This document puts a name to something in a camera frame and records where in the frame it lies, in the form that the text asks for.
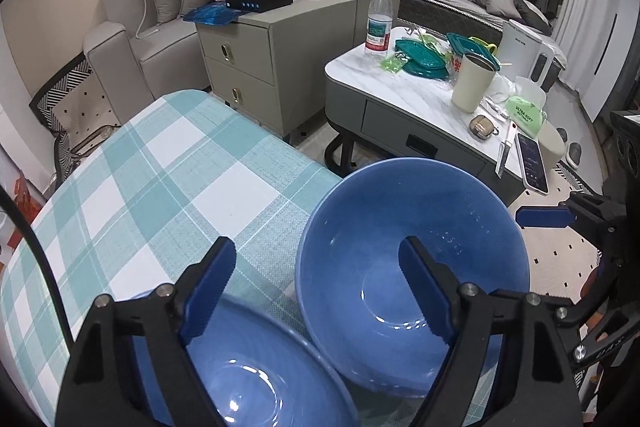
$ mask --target smartphone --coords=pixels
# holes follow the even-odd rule
[[[546,196],[549,193],[549,187],[546,184],[545,166],[542,165],[538,143],[528,136],[518,133],[516,147],[518,148],[524,186]]]

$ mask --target bowl rim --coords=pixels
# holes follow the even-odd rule
[[[153,289],[141,292],[135,295],[134,297],[131,297],[130,299],[138,299],[138,298],[145,297],[149,295],[149,293],[151,293],[152,291]],[[218,304],[216,306],[218,306],[220,304],[220,301],[223,301],[223,300],[230,302],[232,305],[245,308],[252,314],[257,315],[259,318],[261,318],[262,320],[265,320],[270,325],[274,326],[277,330],[281,331],[285,337],[290,337],[293,342],[299,344],[300,347],[303,349],[303,351],[308,352],[308,354],[312,357],[312,359],[314,359],[314,361],[325,371],[325,373],[327,374],[328,380],[332,381],[334,386],[338,390],[338,393],[341,395],[344,401],[344,404],[350,413],[353,426],[360,427],[360,416],[358,415],[358,409],[355,403],[353,402],[353,397],[351,396],[351,393],[349,393],[347,386],[342,381],[342,378],[340,377],[338,372],[335,370],[333,365],[327,361],[327,359],[316,348],[316,346],[314,346],[314,344],[306,340],[305,337],[300,335],[300,333],[298,333],[296,330],[291,328],[289,325],[286,325],[284,322],[282,322],[281,320],[278,320],[276,317],[272,317],[267,312],[261,310],[260,308],[257,308],[251,303],[248,303],[244,299],[230,295],[228,293],[223,293],[220,296],[220,300],[218,301]]]
[[[298,301],[298,307],[300,308],[300,313],[302,314],[302,318],[305,321],[305,326],[306,326],[306,331],[308,331],[309,336],[311,336],[311,339],[314,343],[314,345],[318,348],[318,351],[322,354],[322,356],[325,357],[325,359],[327,359],[331,365],[333,365],[335,367],[335,369],[338,371],[338,373],[340,373],[341,375],[343,375],[345,378],[348,378],[348,380],[351,380],[352,382],[356,383],[357,385],[364,387],[365,389],[368,389],[369,391],[373,391],[374,393],[385,393],[388,394],[388,391],[381,389],[378,386],[372,385],[370,383],[370,381],[368,381],[366,378],[361,377],[360,375],[353,375],[353,374],[348,374],[345,371],[344,368],[344,364],[338,363],[334,357],[332,357],[332,355],[326,350],[326,348],[324,347],[324,345],[322,344],[322,342],[319,340],[318,336],[316,335],[316,332],[314,331],[313,328],[310,327],[310,322],[308,319],[308,314],[306,312],[306,306],[305,306],[305,302],[304,302],[304,298],[303,298],[303,293],[302,291],[300,291],[301,288],[301,281],[302,281],[302,272],[301,272],[301,264],[302,264],[302,250],[303,250],[303,245],[306,241],[306,236],[309,233],[309,228],[311,226],[311,223],[316,219],[316,216],[318,214],[318,210],[322,207],[322,205],[325,203],[325,201],[327,201],[329,198],[333,197],[334,192],[337,190],[337,188],[342,185],[343,182],[345,182],[346,180],[348,180],[351,177],[354,176],[358,176],[358,175],[362,175],[362,172],[367,171],[368,169],[373,169],[373,168],[380,168],[381,165],[384,164],[388,164],[391,162],[426,162],[426,163],[435,163],[435,164],[442,164],[445,165],[451,169],[454,169],[456,171],[462,172],[465,176],[468,176],[470,178],[472,178],[475,182],[478,182],[478,184],[482,185],[482,187],[484,187],[487,192],[495,198],[496,201],[498,201],[498,203],[501,204],[501,206],[503,206],[505,213],[509,216],[510,219],[513,220],[513,217],[511,216],[511,214],[509,213],[509,209],[507,208],[507,206],[502,202],[502,200],[497,196],[497,194],[495,194],[494,191],[492,191],[489,187],[487,187],[484,183],[482,183],[478,178],[476,178],[475,176],[473,176],[472,174],[469,174],[469,172],[463,171],[463,169],[460,169],[459,167],[456,167],[455,165],[451,165],[445,162],[441,162],[439,160],[433,160],[431,158],[420,158],[417,156],[401,156],[401,157],[397,157],[397,158],[389,158],[386,160],[381,160],[379,162],[375,162],[372,163],[370,165],[364,166],[356,171],[353,171],[351,174],[349,174],[347,177],[341,179],[337,184],[334,185],[334,187],[332,187],[325,195],[324,197],[319,201],[319,203],[316,205],[316,207],[314,208],[313,212],[311,213],[311,215],[309,216],[309,219],[306,222],[305,228],[302,232],[302,235],[300,236],[300,242],[298,244],[298,251],[296,253],[296,273],[295,273],[295,288],[296,288],[296,299]],[[520,233],[520,241],[522,244],[522,249],[527,252],[527,248],[526,245],[524,244],[524,238],[522,237],[522,233]],[[527,278],[529,279],[529,286],[531,284],[531,270],[529,268],[529,264],[527,264]],[[420,398],[420,397],[425,397],[427,395],[427,393],[425,394],[419,394],[422,393],[422,391],[419,391],[417,389],[414,389],[412,391],[416,391],[416,394],[398,394],[398,395],[393,395],[393,396],[401,396],[404,398]]]

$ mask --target phone screen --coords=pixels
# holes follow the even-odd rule
[[[518,133],[518,145],[520,146],[527,184],[547,194],[549,189],[546,185],[545,168],[542,165],[542,156],[540,155],[538,144],[528,136]]]

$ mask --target blue towel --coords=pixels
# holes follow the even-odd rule
[[[184,16],[184,20],[210,26],[226,26],[245,13],[249,12],[229,8],[225,1],[216,1],[191,10]]]

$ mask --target table drawer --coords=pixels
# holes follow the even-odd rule
[[[275,87],[205,57],[213,92],[260,123],[282,133],[280,101]]]
[[[478,176],[485,163],[465,146],[389,108],[367,101],[362,133],[402,156],[423,156]]]
[[[205,57],[275,85],[267,28],[239,23],[197,28]]]

